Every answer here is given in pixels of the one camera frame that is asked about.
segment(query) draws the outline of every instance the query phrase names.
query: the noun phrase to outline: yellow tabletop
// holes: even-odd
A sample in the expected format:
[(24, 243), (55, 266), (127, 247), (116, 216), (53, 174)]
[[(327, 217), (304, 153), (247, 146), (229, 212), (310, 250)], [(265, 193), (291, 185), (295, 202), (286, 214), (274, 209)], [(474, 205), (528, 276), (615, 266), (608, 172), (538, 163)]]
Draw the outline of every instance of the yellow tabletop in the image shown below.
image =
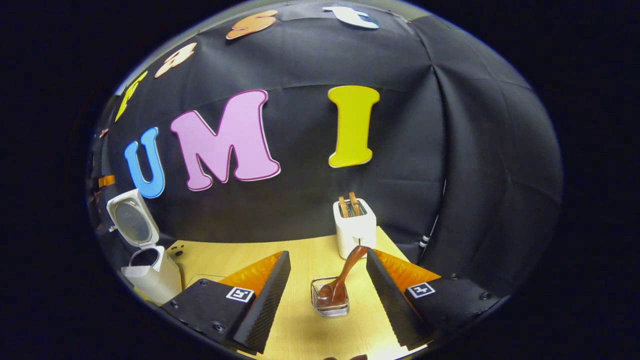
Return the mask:
[[(407, 260), (389, 237), (377, 228), (376, 248)], [(350, 310), (346, 316), (324, 318), (311, 305), (310, 283), (338, 276), (344, 259), (338, 255), (336, 236), (269, 243), (202, 243), (176, 241), (169, 254), (182, 272), (184, 288), (206, 278), (220, 279), (281, 250), (288, 250), (291, 273), (269, 333), (264, 354), (256, 359), (314, 359), (333, 356), (349, 360), (367, 354), (370, 360), (389, 360), (416, 352), (400, 347), (376, 289), (367, 273), (365, 258), (346, 279)]]

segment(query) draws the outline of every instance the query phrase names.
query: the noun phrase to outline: blue letter u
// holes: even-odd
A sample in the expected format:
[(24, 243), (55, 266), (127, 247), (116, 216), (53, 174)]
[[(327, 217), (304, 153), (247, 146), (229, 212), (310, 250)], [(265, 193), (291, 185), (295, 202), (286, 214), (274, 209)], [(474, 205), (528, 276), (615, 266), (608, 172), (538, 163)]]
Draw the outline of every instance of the blue letter u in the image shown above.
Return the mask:
[(162, 171), (162, 164), (160, 164), (156, 147), (157, 135), (158, 128), (152, 127), (145, 131), (140, 137), (140, 142), (145, 146), (145, 150), (147, 150), (147, 159), (149, 160), (152, 174), (151, 181), (147, 181), (142, 177), (137, 155), (138, 142), (132, 142), (124, 149), (124, 158), (129, 164), (129, 173), (131, 173), (133, 184), (140, 190), (140, 195), (148, 199), (158, 197), (164, 191), (164, 172)]

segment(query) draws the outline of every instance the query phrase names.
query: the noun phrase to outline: brown spoon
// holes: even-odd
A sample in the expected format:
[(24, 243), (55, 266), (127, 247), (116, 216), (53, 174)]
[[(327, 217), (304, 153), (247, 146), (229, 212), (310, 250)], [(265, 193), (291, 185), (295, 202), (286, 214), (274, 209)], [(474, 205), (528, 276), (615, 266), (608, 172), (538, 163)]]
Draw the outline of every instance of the brown spoon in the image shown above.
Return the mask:
[(346, 294), (344, 293), (344, 280), (347, 278), (347, 274), (349, 273), (349, 270), (353, 268), (353, 265), (355, 265), (369, 249), (371, 248), (358, 245), (351, 251), (347, 260), (344, 262), (340, 276), (338, 276), (336, 280), (325, 284), (320, 288), (316, 302), (318, 307), (336, 306), (345, 303)]

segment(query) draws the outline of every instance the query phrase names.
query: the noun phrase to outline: yellow letter i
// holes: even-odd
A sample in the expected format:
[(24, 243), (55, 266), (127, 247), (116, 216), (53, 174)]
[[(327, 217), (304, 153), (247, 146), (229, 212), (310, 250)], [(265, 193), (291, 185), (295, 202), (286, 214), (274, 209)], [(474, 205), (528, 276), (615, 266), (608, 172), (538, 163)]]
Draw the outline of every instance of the yellow letter i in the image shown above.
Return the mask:
[(338, 140), (329, 165), (337, 168), (368, 163), (373, 157), (367, 148), (371, 108), (380, 94), (366, 86), (348, 85), (332, 88), (328, 96), (338, 107)]

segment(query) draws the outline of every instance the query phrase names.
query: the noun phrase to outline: foam letter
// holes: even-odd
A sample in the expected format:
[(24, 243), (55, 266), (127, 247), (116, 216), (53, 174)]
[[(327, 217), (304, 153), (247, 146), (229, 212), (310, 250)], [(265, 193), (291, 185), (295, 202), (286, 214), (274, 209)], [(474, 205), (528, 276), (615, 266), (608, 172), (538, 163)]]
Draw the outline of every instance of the foam letter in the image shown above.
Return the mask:
[(187, 187), (193, 191), (209, 188), (211, 176), (221, 183), (228, 181), (231, 150), (236, 154), (234, 175), (238, 180), (268, 179), (280, 173), (280, 164), (271, 158), (262, 127), (262, 105), (268, 95), (264, 90), (250, 90), (232, 96), (220, 118), (218, 134), (197, 111), (186, 112), (173, 120), (171, 130), (178, 135), (187, 166)]
[(122, 115), (125, 108), (127, 107), (127, 101), (129, 101), (129, 99), (133, 96), (133, 92), (136, 91), (136, 88), (138, 87), (138, 83), (142, 81), (142, 79), (144, 79), (147, 73), (148, 71), (143, 72), (142, 75), (140, 75), (140, 77), (136, 79), (133, 82), (133, 84), (131, 84), (131, 86), (129, 86), (127, 91), (124, 93), (124, 97), (122, 98), (122, 104), (120, 104), (120, 109), (118, 109), (118, 114), (116, 115), (116, 122), (118, 121), (118, 118), (120, 117), (120, 115)]
[(329, 156), (331, 167), (350, 167), (368, 163), (373, 152), (367, 148), (369, 119), (373, 104), (380, 94), (366, 86), (338, 86), (328, 93), (338, 106), (338, 140), (335, 152)]
[(158, 197), (164, 191), (164, 172), (162, 170), (162, 164), (160, 164), (160, 157), (158, 156), (156, 146), (157, 135), (158, 128), (152, 127), (145, 131), (140, 137), (140, 142), (145, 146), (145, 150), (147, 151), (147, 159), (149, 160), (153, 177), (151, 181), (147, 181), (142, 177), (137, 155), (138, 142), (132, 142), (124, 149), (124, 157), (129, 164), (129, 173), (131, 174), (133, 185), (140, 190), (140, 195), (148, 199)]
[(227, 33), (227, 40), (239, 38), (243, 35), (252, 34), (260, 30), (270, 27), (276, 19), (272, 16), (277, 14), (276, 10), (267, 10), (255, 15), (247, 16), (232, 26), (231, 31)]
[(192, 42), (189, 45), (183, 47), (182, 49), (176, 51), (171, 56), (169, 56), (164, 64), (158, 69), (156, 72), (156, 78), (162, 76), (165, 72), (169, 71), (170, 68), (176, 67), (180, 65), (184, 60), (187, 60), (191, 54), (193, 54), (193, 48), (198, 45), (197, 42)]
[(335, 17), (338, 18), (338, 20), (346, 22), (347, 24), (360, 26), (361, 28), (367, 29), (378, 28), (378, 25), (375, 22), (362, 20), (361, 16), (369, 17), (368, 14), (364, 12), (357, 12), (352, 8), (348, 8), (347, 6), (327, 6), (324, 7), (323, 10), (332, 11)]

